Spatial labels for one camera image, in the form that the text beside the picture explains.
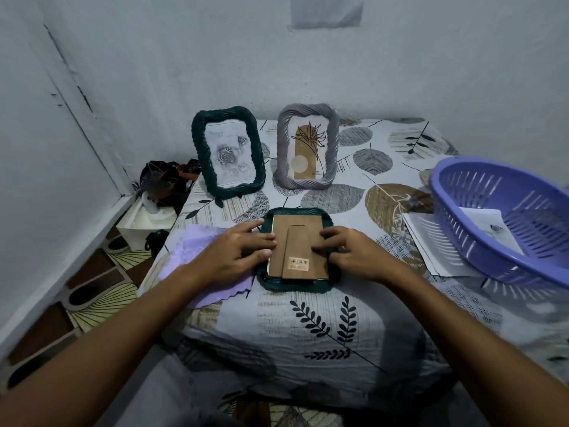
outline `white box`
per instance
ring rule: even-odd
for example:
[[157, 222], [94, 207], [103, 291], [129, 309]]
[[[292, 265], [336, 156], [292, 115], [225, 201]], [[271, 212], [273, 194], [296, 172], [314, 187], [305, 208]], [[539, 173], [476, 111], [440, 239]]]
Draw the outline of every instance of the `white box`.
[[138, 198], [117, 223], [117, 229], [132, 250], [144, 250], [148, 234], [171, 229], [176, 218], [173, 207], [161, 207], [157, 214], [148, 213], [142, 205], [142, 199]]

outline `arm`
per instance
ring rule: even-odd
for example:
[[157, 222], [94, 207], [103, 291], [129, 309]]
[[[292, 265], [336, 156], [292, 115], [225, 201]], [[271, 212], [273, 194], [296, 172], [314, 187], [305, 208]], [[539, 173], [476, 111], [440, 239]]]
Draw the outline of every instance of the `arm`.
[[[235, 281], [264, 262], [273, 234], [249, 233], [261, 220], [228, 229], [190, 264], [98, 325], [0, 400], [0, 424], [92, 425], [113, 401], [155, 339], [211, 284]], [[257, 250], [246, 258], [243, 249]]]
[[415, 315], [493, 426], [561, 427], [569, 389], [363, 233], [344, 227], [314, 249], [343, 247], [330, 262], [388, 287]]

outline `hand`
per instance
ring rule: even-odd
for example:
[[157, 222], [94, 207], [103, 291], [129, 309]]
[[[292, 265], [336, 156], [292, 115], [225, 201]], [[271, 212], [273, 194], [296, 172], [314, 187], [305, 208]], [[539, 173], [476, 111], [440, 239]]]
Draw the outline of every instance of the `hand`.
[[409, 267], [359, 230], [332, 226], [321, 230], [320, 235], [329, 238], [312, 246], [312, 249], [343, 248], [343, 253], [330, 254], [329, 262], [358, 277], [373, 281], [393, 281], [402, 270]]
[[[265, 262], [276, 246], [273, 233], [251, 233], [263, 219], [243, 222], [219, 234], [192, 262], [190, 275], [203, 287], [232, 283], [254, 266]], [[253, 251], [243, 257], [244, 251]]]

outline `laundry basket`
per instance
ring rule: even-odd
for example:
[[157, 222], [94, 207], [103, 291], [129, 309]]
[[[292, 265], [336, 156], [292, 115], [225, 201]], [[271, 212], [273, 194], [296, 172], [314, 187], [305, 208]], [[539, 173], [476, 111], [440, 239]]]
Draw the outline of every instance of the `laundry basket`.
[[[496, 280], [534, 289], [569, 289], [569, 196], [549, 181], [474, 157], [449, 157], [429, 181], [435, 216], [453, 245]], [[503, 246], [460, 207], [502, 212], [524, 254]]]

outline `lavender towel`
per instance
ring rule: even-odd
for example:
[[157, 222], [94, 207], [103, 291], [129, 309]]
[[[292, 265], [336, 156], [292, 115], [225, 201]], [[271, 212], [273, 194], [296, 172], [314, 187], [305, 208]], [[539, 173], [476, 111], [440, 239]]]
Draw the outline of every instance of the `lavender towel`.
[[[188, 225], [168, 262], [164, 265], [160, 274], [158, 274], [158, 278], [164, 280], [178, 266], [190, 263], [192, 259], [200, 254], [200, 252], [205, 249], [215, 237], [224, 232], [225, 229], [226, 228], [205, 225]], [[252, 274], [249, 272], [243, 276], [242, 279], [233, 284], [211, 289], [207, 288], [188, 304], [188, 308], [202, 308], [209, 304], [214, 304], [223, 299], [233, 297], [240, 292], [250, 290], [251, 286]]]

